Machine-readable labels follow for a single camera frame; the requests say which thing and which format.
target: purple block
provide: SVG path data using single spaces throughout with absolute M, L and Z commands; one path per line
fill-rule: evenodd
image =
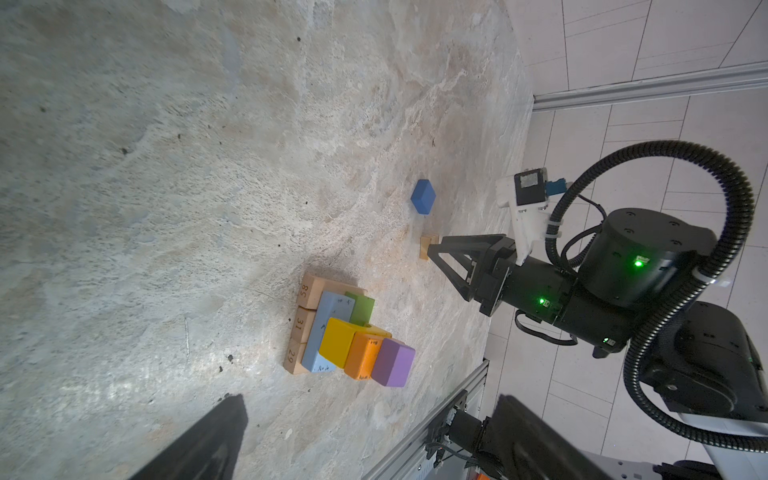
M 416 351 L 405 343 L 385 338 L 371 378 L 384 386 L 406 386 Z

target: blue block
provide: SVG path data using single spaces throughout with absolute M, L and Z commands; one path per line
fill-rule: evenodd
M 555 180 L 554 182 L 547 182 L 547 184 L 545 185 L 545 190 L 547 191 L 547 195 L 549 195 L 550 197 L 553 195 L 564 194 L 567 189 L 568 189 L 568 186 L 565 184 L 564 178 L 561 178 L 560 180 Z
M 301 365 L 305 369 L 312 373 L 330 372 L 336 369 L 335 365 L 320 355 L 320 344 L 323 343 L 328 320 L 337 318 L 349 322 L 354 307 L 355 299 L 353 298 L 338 293 L 323 292 L 315 313 L 315 321 L 312 323 L 310 338 L 306 341 L 304 357 L 301 359 Z
M 435 189 L 432 188 L 429 180 L 421 179 L 416 182 L 416 188 L 413 189 L 411 201 L 413 206 L 416 207 L 417 212 L 421 215 L 429 215 L 429 212 L 432 210 L 432 204 L 435 203 Z

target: wooden toy block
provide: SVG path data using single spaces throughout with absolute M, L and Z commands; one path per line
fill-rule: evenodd
M 349 349 L 352 347 L 356 333 L 391 336 L 389 332 L 375 326 L 360 326 L 332 318 L 328 321 L 326 334 L 320 345 L 320 355 L 328 359 L 333 365 L 343 369 L 346 366 L 346 357 L 349 355 Z
M 306 343 L 298 343 L 294 339 L 291 339 L 288 342 L 286 359 L 283 361 L 283 367 L 288 370 L 288 373 L 292 375 L 301 375 L 302 373 L 310 372 L 301 364 L 301 359 L 304 357 L 304 349 L 306 349 Z
M 371 378 L 384 386 L 406 386 L 416 351 L 394 339 L 384 339 Z
M 419 250 L 419 258 L 422 260 L 429 260 L 427 257 L 427 249 L 433 243 L 440 243 L 440 236 L 434 233 L 426 233 L 422 235 L 421 248 Z
M 378 326 L 371 325 L 370 323 L 366 325 L 366 333 L 370 333 L 371 335 L 378 335 L 383 336 L 384 338 L 392 338 L 392 334 L 387 332 L 384 329 L 379 328 Z
M 375 300 L 369 296 L 358 295 L 352 292 L 346 292 L 344 295 L 355 299 L 355 308 L 352 309 L 352 316 L 349 318 L 349 322 L 360 326 L 368 325 L 371 321 Z
M 432 205 L 435 203 L 435 189 L 429 180 L 422 178 L 416 182 L 416 188 L 413 189 L 411 202 L 416 207 L 416 211 L 421 215 L 429 215 Z
M 299 299 L 297 302 L 302 308 L 306 308 L 307 310 L 317 310 L 323 292 L 333 292 L 338 293 L 339 295 L 343 295 L 346 292 L 352 292 L 358 295 L 366 294 L 366 290 L 363 288 L 328 280 L 320 276 L 312 275 L 311 273 L 305 273 L 304 279 L 301 281 L 301 287 L 299 287 Z
M 315 321 L 315 310 L 305 308 L 296 308 L 296 318 L 293 319 L 293 328 L 290 331 L 290 337 L 298 343 L 307 343 L 312 331 L 312 323 Z
M 333 292 L 323 292 L 320 296 L 320 302 L 315 312 L 315 321 L 312 322 L 310 338 L 306 341 L 306 350 L 301 364 L 312 373 L 329 372 L 336 367 L 331 362 L 320 355 L 320 344 L 323 343 L 323 336 L 326 333 L 328 320 L 333 317 L 339 321 L 348 322 L 352 315 L 352 308 L 355 306 L 355 300 L 348 296 L 339 295 Z
M 363 332 L 355 333 L 352 346 L 349 348 L 349 355 L 346 357 L 344 373 L 355 380 L 371 378 L 373 365 L 376 363 L 376 357 L 382 348 L 383 340 L 383 336 Z

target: black cable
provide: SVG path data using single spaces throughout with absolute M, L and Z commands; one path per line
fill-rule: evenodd
M 644 157 L 672 157 L 689 161 L 710 172 L 723 189 L 727 205 L 723 232 L 710 255 L 702 259 L 700 264 L 696 266 L 700 275 L 705 279 L 716 279 L 738 255 L 750 232 L 755 211 L 752 187 L 744 172 L 728 157 L 711 148 L 678 140 L 647 141 L 630 145 L 609 154 L 589 167 L 565 191 L 550 215 L 550 220 L 555 224 L 550 223 L 547 227 L 548 238 L 545 240 L 545 249 L 549 261 L 553 265 L 562 266 L 562 260 L 558 255 L 556 235 L 559 226 L 557 222 L 563 219 L 565 211 L 571 206 L 577 195 L 611 168 Z M 687 425 L 655 406 L 641 388 L 642 365 L 650 354 L 652 345 L 657 339 L 676 333 L 674 325 L 670 323 L 689 302 L 703 292 L 708 284 L 708 282 L 699 280 L 694 276 L 689 276 L 678 288 L 662 299 L 660 305 L 651 312 L 646 322 L 632 337 L 624 357 L 624 387 L 626 387 L 632 400 L 646 415 L 664 428 L 686 439 L 723 449 L 768 453 L 768 437 L 731 435 Z
M 583 195 L 579 195 L 578 197 L 581 198 L 583 201 L 594 205 L 594 207 L 597 208 L 598 211 L 600 212 L 600 215 L 603 216 L 603 221 L 605 222 L 605 219 L 607 218 L 607 214 L 605 213 L 605 209 L 603 208 L 602 205 L 595 203 L 594 201 L 586 198 Z M 587 246 L 584 247 L 584 249 L 581 252 L 579 252 L 579 254 L 576 257 L 573 257 L 568 261 L 568 265 L 572 269 L 576 268 L 577 266 L 581 265 L 582 262 L 584 262 L 584 259 L 587 258 L 587 252 L 589 251 L 589 247 L 592 246 L 593 241 L 594 241 L 594 236 L 591 239 L 589 239 Z
M 478 464 L 478 459 L 462 455 L 461 453 L 458 453 L 456 450 L 452 449 L 451 447 L 447 446 L 444 443 L 430 442 L 430 443 L 424 445 L 424 448 L 426 448 L 426 449 L 431 448 L 431 447 L 437 447 L 439 449 L 443 449 L 446 452 L 450 453 L 451 455 L 455 456 L 456 458 L 460 458 L 461 460 L 464 460 L 465 462 L 473 463 L 475 465 Z
M 602 205 L 600 205 L 597 202 L 593 202 L 592 200 L 586 198 L 584 195 L 579 195 L 578 197 L 581 198 L 583 201 L 587 202 L 588 204 L 592 204 L 595 208 L 597 208 L 598 211 L 600 212 L 600 215 L 603 216 L 603 221 L 605 222 L 605 219 L 608 218 L 608 214 L 605 213 L 605 209 L 603 208 Z
M 536 330 L 529 329 L 527 326 L 524 326 L 518 320 L 518 316 L 520 316 L 521 314 L 522 315 L 526 315 L 526 316 L 528 315 L 527 313 L 523 312 L 522 310 L 518 310 L 517 312 L 515 312 L 515 325 L 517 325 L 520 330 L 522 330 L 523 332 L 526 332 L 528 335 L 537 336 L 538 338 L 540 338 L 542 340 L 546 340 L 549 343 L 554 343 L 555 345 L 573 346 L 573 345 L 577 345 L 578 344 L 578 340 L 573 335 L 571 335 L 571 339 L 570 340 L 560 340 L 560 339 L 554 338 L 553 336 L 549 336 L 546 333 L 537 332 Z
M 568 261 L 568 257 L 567 257 L 568 251 L 571 249 L 572 246 L 576 244 L 576 242 L 578 242 L 582 238 L 586 237 L 587 235 L 592 235 L 593 233 L 598 233 L 602 229 L 603 229 L 602 223 L 600 223 L 599 225 L 595 225 L 592 228 L 587 228 L 586 230 L 578 234 L 576 237 L 571 238 L 568 241 L 568 243 L 565 244 L 565 248 L 563 248 L 563 251 L 560 253 L 560 261 L 561 261 L 561 265 L 565 265 L 566 270 L 571 272 L 571 275 L 578 276 L 576 274 L 576 270 L 574 270 L 573 267 L 571 267 L 571 262 Z M 587 245 L 587 248 L 589 248 L 590 245 L 592 245 L 592 240 L 589 240 L 589 244 Z

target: green block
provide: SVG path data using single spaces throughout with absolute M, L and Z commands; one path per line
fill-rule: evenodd
M 371 323 L 371 313 L 373 313 L 373 303 L 375 300 L 369 296 L 358 295 L 347 292 L 344 295 L 355 299 L 355 307 L 352 309 L 352 315 L 349 322 L 359 326 L 366 326 Z

